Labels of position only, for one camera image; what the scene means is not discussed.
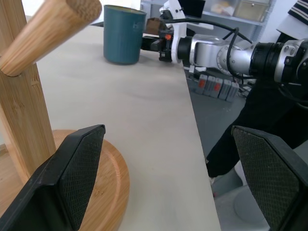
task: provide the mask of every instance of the gray floor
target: gray floor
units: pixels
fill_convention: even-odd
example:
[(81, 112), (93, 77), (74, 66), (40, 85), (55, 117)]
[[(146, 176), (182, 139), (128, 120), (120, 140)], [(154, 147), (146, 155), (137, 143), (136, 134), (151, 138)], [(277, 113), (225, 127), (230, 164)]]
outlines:
[[(225, 129), (238, 116), (245, 104), (245, 99), (236, 97), (233, 103), (194, 93), (196, 83), (188, 80), (192, 105), (201, 138), (204, 155), (207, 156), (219, 140)], [(295, 152), (308, 163), (308, 142), (295, 149)], [(213, 185), (213, 192), (220, 196), (242, 186), (240, 178), (232, 170), (223, 177), (218, 177)]]

